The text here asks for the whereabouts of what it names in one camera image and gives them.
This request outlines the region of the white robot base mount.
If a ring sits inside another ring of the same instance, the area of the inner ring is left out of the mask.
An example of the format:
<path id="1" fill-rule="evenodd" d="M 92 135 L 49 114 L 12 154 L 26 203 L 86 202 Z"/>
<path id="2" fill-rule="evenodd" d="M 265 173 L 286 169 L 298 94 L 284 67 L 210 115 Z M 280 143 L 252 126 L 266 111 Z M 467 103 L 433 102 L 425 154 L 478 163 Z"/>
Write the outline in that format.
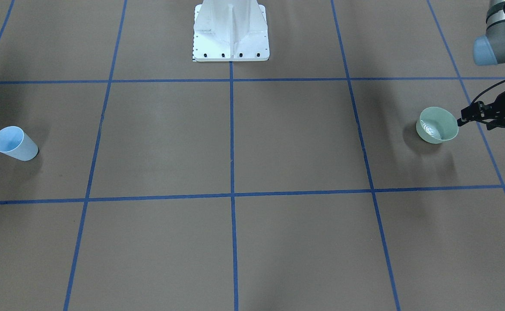
<path id="1" fill-rule="evenodd" d="M 195 62 L 270 59 L 266 8 L 256 0 L 204 0 L 194 9 Z"/>

